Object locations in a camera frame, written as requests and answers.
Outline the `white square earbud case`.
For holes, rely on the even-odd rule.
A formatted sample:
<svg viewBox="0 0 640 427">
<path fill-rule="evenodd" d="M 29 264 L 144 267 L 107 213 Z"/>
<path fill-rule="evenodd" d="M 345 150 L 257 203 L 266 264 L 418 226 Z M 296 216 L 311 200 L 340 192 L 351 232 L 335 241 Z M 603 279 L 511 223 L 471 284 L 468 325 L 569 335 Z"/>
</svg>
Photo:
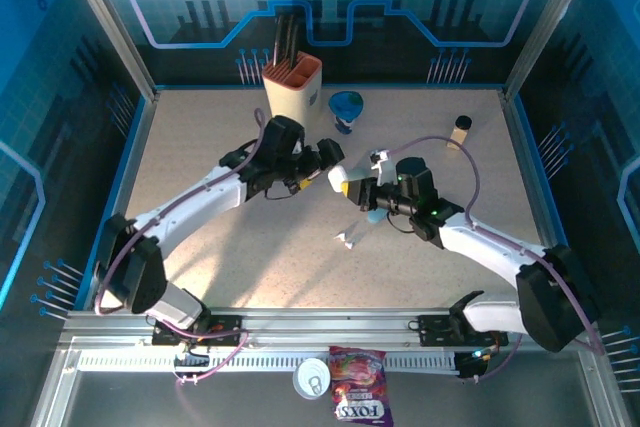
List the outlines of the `white square earbud case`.
<svg viewBox="0 0 640 427">
<path fill-rule="evenodd" d="M 361 172 L 358 169 L 346 170 L 342 165 L 336 165 L 328 172 L 328 181 L 335 193 L 343 192 L 345 183 L 360 180 Z"/>
</svg>

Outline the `beige knife block orange rim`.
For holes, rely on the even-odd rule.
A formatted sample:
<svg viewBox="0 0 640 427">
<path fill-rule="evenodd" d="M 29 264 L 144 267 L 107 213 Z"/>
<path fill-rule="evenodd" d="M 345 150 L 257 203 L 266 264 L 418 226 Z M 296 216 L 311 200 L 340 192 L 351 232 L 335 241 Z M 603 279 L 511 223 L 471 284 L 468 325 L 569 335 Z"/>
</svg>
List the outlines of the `beige knife block orange rim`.
<svg viewBox="0 0 640 427">
<path fill-rule="evenodd" d="M 321 110 L 322 61 L 298 52 L 296 63 L 288 60 L 267 64 L 262 71 L 271 115 L 284 116 L 308 130 Z"/>
</svg>

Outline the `blue lidded plastic cup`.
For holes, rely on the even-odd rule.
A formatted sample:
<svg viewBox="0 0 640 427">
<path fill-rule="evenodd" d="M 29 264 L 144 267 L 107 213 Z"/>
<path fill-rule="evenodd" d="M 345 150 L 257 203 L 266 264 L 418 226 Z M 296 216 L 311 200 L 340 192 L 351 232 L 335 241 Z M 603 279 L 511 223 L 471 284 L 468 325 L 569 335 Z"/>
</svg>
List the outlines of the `blue lidded plastic cup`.
<svg viewBox="0 0 640 427">
<path fill-rule="evenodd" d="M 335 128 L 343 135 L 353 131 L 353 124 L 364 109 L 364 99 L 356 91 L 341 91 L 329 99 L 329 109 L 334 117 Z"/>
</svg>

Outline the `spice bottle black cap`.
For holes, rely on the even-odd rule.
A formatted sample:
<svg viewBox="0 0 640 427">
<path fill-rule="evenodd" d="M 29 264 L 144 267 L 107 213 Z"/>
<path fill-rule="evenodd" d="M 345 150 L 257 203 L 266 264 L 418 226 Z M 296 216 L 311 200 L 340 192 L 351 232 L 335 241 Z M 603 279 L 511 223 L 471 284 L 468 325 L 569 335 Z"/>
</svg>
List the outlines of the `spice bottle black cap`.
<svg viewBox="0 0 640 427">
<path fill-rule="evenodd" d="M 460 115 L 454 122 L 449 140 L 446 146 L 450 149 L 458 150 L 461 145 L 465 143 L 465 140 L 469 134 L 472 126 L 472 119 L 467 115 Z"/>
</svg>

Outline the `white round can lid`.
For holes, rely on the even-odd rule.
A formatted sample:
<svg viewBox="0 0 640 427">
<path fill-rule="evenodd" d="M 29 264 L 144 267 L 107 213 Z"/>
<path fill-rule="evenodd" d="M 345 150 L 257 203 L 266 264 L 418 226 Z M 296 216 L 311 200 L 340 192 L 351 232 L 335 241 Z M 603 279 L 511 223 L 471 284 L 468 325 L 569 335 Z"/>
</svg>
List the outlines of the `white round can lid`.
<svg viewBox="0 0 640 427">
<path fill-rule="evenodd" d="M 317 400 L 329 389 L 331 374 L 324 361 L 309 358 L 296 368 L 292 380 L 299 396 L 306 400 Z"/>
</svg>

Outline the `purple candy bag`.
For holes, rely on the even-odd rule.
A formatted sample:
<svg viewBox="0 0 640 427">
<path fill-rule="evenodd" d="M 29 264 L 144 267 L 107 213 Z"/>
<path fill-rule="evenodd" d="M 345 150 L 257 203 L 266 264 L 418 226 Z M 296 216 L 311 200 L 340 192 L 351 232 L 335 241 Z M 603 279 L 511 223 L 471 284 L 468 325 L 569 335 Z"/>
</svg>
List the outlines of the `purple candy bag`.
<svg viewBox="0 0 640 427">
<path fill-rule="evenodd" d="M 384 361 L 386 353 L 329 347 L 330 393 L 338 421 L 366 427 L 394 427 Z"/>
</svg>

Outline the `small black controller box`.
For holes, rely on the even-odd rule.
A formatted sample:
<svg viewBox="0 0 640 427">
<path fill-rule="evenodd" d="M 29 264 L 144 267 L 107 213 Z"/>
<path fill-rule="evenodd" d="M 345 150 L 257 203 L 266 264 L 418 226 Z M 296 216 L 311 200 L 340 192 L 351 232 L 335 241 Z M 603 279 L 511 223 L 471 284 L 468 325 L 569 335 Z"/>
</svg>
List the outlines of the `small black controller box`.
<svg viewBox="0 0 640 427">
<path fill-rule="evenodd" d="M 481 349 L 454 354 L 455 369 L 460 379 L 475 379 L 489 371 L 489 363 L 496 355 L 495 350 Z"/>
</svg>

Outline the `aluminium side rail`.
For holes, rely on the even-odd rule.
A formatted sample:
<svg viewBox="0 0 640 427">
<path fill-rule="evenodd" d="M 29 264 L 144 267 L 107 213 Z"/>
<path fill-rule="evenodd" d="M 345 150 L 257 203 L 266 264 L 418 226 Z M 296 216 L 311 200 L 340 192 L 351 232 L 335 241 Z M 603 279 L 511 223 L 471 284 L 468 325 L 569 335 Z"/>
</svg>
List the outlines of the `aluminium side rail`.
<svg viewBox="0 0 640 427">
<path fill-rule="evenodd" d="M 540 243 L 552 246 L 555 242 L 553 226 L 546 209 L 533 151 L 527 141 L 524 124 L 515 103 L 509 101 L 502 92 L 500 92 L 500 103 Z"/>
<path fill-rule="evenodd" d="M 129 205 L 156 110 L 156 101 L 140 99 L 120 157 L 105 209 L 96 232 L 87 268 L 93 271 L 106 222 L 116 213 L 125 213 Z"/>
</svg>

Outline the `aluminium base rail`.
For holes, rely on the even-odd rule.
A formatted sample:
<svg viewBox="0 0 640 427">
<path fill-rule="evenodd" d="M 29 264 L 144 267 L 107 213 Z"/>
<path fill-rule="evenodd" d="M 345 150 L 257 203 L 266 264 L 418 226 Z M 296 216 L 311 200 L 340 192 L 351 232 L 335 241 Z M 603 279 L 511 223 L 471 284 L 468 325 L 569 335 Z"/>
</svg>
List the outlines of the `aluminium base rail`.
<svg viewBox="0 0 640 427">
<path fill-rule="evenodd" d="M 419 320 L 433 318 L 439 331 L 447 309 L 218 308 L 215 318 L 232 318 L 249 332 L 249 342 L 272 350 L 311 351 L 329 345 L 408 351 L 423 348 Z M 59 343 L 75 349 L 150 346 L 155 322 L 145 315 L 69 314 Z"/>
</svg>

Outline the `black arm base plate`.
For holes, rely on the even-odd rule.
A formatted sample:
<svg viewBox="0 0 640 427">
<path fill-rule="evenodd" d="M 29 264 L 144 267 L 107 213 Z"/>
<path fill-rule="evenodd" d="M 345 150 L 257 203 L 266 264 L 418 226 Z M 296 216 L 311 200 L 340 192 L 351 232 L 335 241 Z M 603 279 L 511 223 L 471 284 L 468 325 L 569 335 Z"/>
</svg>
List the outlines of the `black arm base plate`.
<svg viewBox="0 0 640 427">
<path fill-rule="evenodd" d="M 422 315 L 417 321 L 417 332 L 422 347 L 502 347 L 509 344 L 506 333 L 477 332 L 464 318 Z"/>
<path fill-rule="evenodd" d="M 162 322 L 147 316 L 146 323 L 152 327 L 154 346 L 178 346 L 183 343 L 188 347 L 236 347 L 242 334 L 242 317 L 238 315 L 214 316 L 203 334 L 192 332 L 185 336 L 169 328 Z"/>
</svg>

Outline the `aluminium frame post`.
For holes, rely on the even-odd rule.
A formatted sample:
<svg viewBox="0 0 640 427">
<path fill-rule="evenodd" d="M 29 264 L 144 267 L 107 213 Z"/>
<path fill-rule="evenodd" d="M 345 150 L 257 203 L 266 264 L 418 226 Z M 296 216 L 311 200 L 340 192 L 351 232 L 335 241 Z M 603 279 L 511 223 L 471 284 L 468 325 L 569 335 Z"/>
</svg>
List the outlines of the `aluminium frame post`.
<svg viewBox="0 0 640 427">
<path fill-rule="evenodd" d="M 141 95 L 147 102 L 155 102 L 155 82 L 111 0 L 86 1 Z"/>
<path fill-rule="evenodd" d="M 548 0 L 504 85 L 504 101 L 513 103 L 573 0 Z"/>
</svg>

